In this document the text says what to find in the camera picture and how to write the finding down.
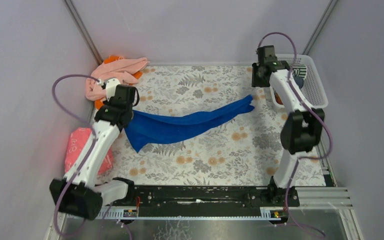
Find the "brown towel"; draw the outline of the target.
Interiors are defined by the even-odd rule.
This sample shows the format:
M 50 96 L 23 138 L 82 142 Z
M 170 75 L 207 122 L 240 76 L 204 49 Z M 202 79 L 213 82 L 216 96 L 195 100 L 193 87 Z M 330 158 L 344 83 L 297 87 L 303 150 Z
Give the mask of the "brown towel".
M 280 98 L 280 96 L 278 95 L 277 92 L 274 93 L 274 97 L 275 97 L 275 102 L 278 104 L 278 105 L 283 105 L 283 102 Z

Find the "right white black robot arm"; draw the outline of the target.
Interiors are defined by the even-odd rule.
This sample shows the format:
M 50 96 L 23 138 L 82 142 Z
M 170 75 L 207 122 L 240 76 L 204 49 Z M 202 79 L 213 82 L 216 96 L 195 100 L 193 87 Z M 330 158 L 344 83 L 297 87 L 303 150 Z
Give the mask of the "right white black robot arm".
M 271 87 L 288 114 L 280 132 L 283 153 L 279 169 L 270 178 L 266 190 L 268 200 L 279 202 L 294 195 L 293 184 L 300 159 L 319 144 L 325 113 L 307 101 L 293 77 L 292 66 L 278 59 L 274 46 L 260 46 L 256 54 L 257 62 L 252 64 L 252 87 Z

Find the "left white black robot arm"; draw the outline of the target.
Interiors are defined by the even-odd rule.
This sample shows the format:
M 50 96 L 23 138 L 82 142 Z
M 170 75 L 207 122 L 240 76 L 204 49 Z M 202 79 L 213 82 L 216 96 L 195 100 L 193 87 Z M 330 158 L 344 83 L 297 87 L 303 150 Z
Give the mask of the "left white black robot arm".
M 133 86 L 117 85 L 107 104 L 95 114 L 91 134 L 77 161 L 62 179 L 53 179 L 49 190 L 57 213 L 94 220 L 103 206 L 135 200 L 132 180 L 115 177 L 96 185 L 99 169 L 114 141 L 133 119 L 133 107 L 139 102 Z

